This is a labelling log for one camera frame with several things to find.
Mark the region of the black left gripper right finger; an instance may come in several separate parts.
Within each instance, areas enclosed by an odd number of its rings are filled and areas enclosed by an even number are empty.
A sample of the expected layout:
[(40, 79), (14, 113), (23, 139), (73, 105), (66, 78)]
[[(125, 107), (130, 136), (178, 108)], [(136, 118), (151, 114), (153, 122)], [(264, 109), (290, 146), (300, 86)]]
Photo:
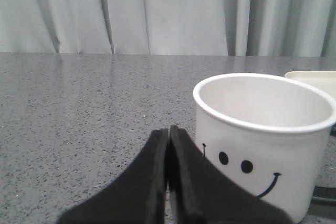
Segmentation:
[(176, 125), (170, 127), (169, 187), (177, 223), (291, 223), (284, 211), (222, 174)]

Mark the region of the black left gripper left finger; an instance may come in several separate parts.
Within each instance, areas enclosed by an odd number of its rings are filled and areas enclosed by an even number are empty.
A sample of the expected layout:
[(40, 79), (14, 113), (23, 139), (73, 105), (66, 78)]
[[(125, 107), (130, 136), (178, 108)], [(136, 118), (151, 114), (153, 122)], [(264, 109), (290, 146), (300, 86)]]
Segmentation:
[(154, 130), (133, 162), (101, 192), (58, 223), (164, 223), (168, 130)]

